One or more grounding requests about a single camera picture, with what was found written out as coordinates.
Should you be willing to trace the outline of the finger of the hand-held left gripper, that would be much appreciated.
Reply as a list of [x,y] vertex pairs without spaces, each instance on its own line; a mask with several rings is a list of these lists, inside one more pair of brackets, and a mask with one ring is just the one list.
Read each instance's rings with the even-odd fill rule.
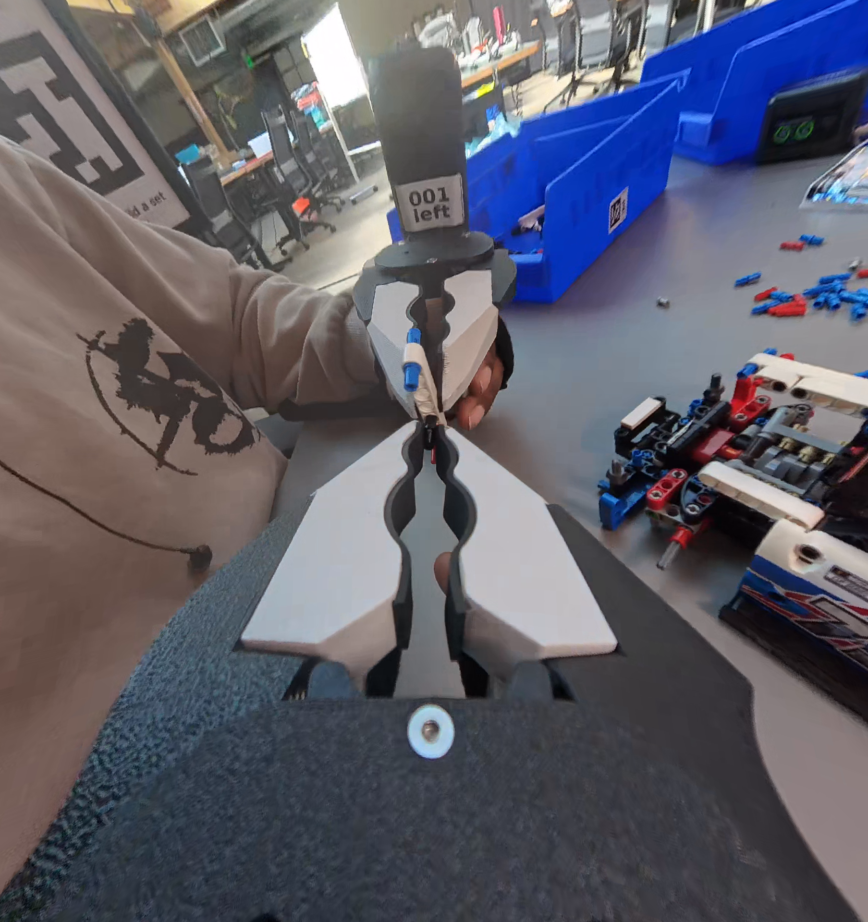
[[445,280],[445,337],[440,346],[442,416],[468,391],[497,336],[498,309],[490,270],[466,270]]
[[421,289],[417,284],[385,283],[376,286],[367,325],[386,384],[410,420],[417,419],[416,400],[404,388],[403,356],[408,334],[415,326],[410,310],[420,297]]

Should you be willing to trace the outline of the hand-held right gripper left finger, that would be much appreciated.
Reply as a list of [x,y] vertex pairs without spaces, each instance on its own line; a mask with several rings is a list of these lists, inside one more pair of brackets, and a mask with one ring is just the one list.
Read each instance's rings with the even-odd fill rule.
[[360,692],[389,692],[380,666],[398,658],[412,631],[402,533],[424,460],[425,425],[410,422],[314,491],[241,649],[338,664]]

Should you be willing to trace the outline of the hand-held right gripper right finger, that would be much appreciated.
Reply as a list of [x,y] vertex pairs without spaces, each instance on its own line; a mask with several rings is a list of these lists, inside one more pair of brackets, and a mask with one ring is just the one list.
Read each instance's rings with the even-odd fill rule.
[[436,467],[456,538],[445,630],[464,692],[488,693],[525,663],[615,652],[612,628],[543,497],[459,432],[439,428]]

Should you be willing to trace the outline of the white brick beam with pins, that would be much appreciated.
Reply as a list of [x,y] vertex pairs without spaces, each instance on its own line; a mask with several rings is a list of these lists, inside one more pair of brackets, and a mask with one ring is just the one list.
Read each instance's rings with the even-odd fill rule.
[[440,408],[438,388],[421,340],[422,331],[410,328],[403,352],[403,388],[419,421],[429,429],[446,427],[446,415]]

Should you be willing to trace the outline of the person's left forearm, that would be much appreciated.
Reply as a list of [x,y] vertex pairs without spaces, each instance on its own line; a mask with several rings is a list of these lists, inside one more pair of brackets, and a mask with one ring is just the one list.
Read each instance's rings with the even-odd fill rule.
[[385,387],[353,299],[245,268],[209,249],[199,367],[242,409],[337,405]]

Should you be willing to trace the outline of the grey desk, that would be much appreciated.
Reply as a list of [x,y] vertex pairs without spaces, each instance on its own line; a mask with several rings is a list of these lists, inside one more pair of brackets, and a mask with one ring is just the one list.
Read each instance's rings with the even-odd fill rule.
[[[868,369],[868,321],[749,317],[731,288],[784,239],[868,255],[868,214],[801,211],[819,164],[680,160],[666,195],[554,307],[516,307],[516,371],[474,442],[590,526],[614,422],[687,401],[758,347]],[[658,296],[669,309],[656,306]],[[868,725],[719,620],[727,538],[655,570],[647,526],[589,573],[628,633],[565,666],[578,700],[444,701],[450,753],[409,751],[409,705],[276,715],[271,904],[282,920],[868,920]]]

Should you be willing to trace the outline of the person's left hand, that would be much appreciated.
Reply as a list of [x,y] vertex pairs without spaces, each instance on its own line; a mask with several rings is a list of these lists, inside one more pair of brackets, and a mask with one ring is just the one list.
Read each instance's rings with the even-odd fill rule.
[[492,347],[474,374],[463,396],[452,408],[452,425],[469,432],[486,417],[505,385],[505,368]]

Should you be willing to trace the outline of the black office chair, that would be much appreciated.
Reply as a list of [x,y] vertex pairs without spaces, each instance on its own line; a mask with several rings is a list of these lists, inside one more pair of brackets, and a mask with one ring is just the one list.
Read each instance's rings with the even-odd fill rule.
[[278,111],[265,109],[260,115],[269,136],[273,168],[293,218],[293,226],[299,232],[303,248],[308,249],[308,233],[319,229],[337,233],[336,225],[322,217],[322,209],[333,206],[341,212],[344,202],[327,189],[325,178],[309,165],[307,157],[293,144],[284,117]]
[[182,166],[186,180],[209,219],[210,235],[240,264],[275,270],[261,243],[241,221],[220,182],[217,167],[209,157],[200,157]]

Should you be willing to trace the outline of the blue storage bin white label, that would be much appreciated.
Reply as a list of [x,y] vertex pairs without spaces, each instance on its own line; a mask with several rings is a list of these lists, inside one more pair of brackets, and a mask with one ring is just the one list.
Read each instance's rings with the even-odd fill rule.
[[535,116],[468,158],[471,229],[508,248],[516,300],[557,301],[663,192],[688,75]]

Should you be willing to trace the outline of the brick-built toy race car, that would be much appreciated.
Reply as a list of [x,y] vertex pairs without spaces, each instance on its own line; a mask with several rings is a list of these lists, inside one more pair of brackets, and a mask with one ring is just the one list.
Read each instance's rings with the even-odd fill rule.
[[868,372],[756,354],[726,394],[651,397],[620,421],[601,527],[670,531],[666,569],[708,528],[752,548],[721,619],[868,723]]

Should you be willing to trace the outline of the framed marker poster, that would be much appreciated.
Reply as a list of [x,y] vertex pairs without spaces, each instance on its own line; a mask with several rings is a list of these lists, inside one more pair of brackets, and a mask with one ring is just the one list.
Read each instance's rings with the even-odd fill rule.
[[0,2],[0,135],[136,219],[190,231],[176,168],[62,2]]

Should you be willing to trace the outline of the pile of blue red pins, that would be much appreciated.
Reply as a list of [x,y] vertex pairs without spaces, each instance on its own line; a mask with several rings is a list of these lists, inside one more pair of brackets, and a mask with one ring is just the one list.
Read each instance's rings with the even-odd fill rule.
[[858,325],[868,317],[868,255],[839,255],[827,237],[804,233],[779,242],[731,287],[752,317],[840,314]]

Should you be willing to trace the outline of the black device with green lights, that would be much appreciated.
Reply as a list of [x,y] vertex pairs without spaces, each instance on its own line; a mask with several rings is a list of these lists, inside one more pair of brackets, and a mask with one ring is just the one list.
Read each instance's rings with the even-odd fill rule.
[[767,165],[842,151],[868,94],[868,66],[781,88],[769,100],[754,163]]

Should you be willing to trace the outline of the shiny printed booklet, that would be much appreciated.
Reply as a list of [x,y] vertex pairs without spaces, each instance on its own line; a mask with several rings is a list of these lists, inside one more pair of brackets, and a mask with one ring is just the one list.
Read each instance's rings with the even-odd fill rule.
[[810,184],[800,207],[868,213],[868,135]]

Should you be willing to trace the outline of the black hoodie drawstring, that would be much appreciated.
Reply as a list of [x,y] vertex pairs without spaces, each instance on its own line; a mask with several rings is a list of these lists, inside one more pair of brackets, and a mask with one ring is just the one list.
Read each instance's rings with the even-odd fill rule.
[[44,498],[54,501],[57,504],[61,505],[63,508],[69,512],[80,517],[82,520],[88,524],[94,526],[95,528],[101,530],[108,536],[113,536],[115,538],[121,539],[129,544],[135,545],[137,547],[143,547],[149,550],[159,551],[169,554],[177,554],[186,558],[186,564],[188,571],[190,573],[200,574],[205,573],[209,570],[212,564],[213,553],[211,547],[207,544],[197,545],[193,547],[188,546],[169,546],[163,545],[156,542],[151,542],[149,540],[142,539],[140,537],[128,535],[125,532],[122,532],[114,527],[111,527],[99,519],[94,517],[92,514],[85,512],[77,506],[74,502],[66,499],[65,497],[59,495],[53,490],[42,486],[41,484],[34,481],[32,478],[25,476],[23,473],[16,470],[9,463],[5,462],[0,458],[0,469],[6,474],[10,475],[16,479],[19,483],[23,484],[25,487],[28,487],[31,490],[34,490]]

